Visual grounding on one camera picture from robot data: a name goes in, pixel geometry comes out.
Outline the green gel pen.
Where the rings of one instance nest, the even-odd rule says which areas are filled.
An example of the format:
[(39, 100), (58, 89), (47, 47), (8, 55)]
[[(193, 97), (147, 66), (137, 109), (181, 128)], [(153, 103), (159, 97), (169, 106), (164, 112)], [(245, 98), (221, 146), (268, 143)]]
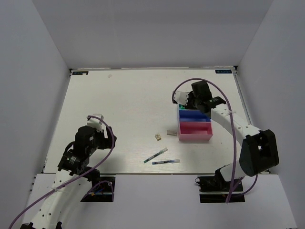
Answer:
[(149, 157), (148, 159), (144, 160), (144, 163), (147, 163), (149, 161), (151, 161), (152, 159), (158, 157), (159, 155), (163, 154), (164, 152), (168, 151), (168, 148), (164, 148), (162, 150), (160, 150), (158, 153), (154, 154), (153, 156)]

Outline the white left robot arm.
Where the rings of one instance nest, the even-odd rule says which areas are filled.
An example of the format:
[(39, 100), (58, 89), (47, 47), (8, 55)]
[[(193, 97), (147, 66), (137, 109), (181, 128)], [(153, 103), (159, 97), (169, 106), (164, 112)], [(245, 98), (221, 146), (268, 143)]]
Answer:
[(115, 147), (116, 136), (110, 126), (106, 130), (92, 126), (78, 129), (74, 141), (70, 142), (58, 164), (58, 170), (50, 191), (28, 207), (42, 202), (36, 215), (21, 225), (22, 229), (61, 229), (72, 212), (73, 205), (79, 203), (91, 191), (104, 183), (97, 167), (90, 167), (90, 156), (96, 150)]

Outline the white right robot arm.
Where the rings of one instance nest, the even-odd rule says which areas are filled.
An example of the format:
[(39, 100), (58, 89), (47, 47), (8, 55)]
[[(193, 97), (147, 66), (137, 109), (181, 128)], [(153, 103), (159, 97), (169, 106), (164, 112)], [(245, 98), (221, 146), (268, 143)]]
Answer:
[(235, 182), (253, 177), (279, 164), (276, 137), (271, 130), (260, 130), (234, 114), (226, 95), (213, 97), (206, 81), (192, 84), (191, 92), (176, 92), (173, 100), (190, 106), (221, 125), (240, 144), (234, 149), (234, 161), (215, 171), (214, 177), (203, 181), (205, 191), (233, 191)]

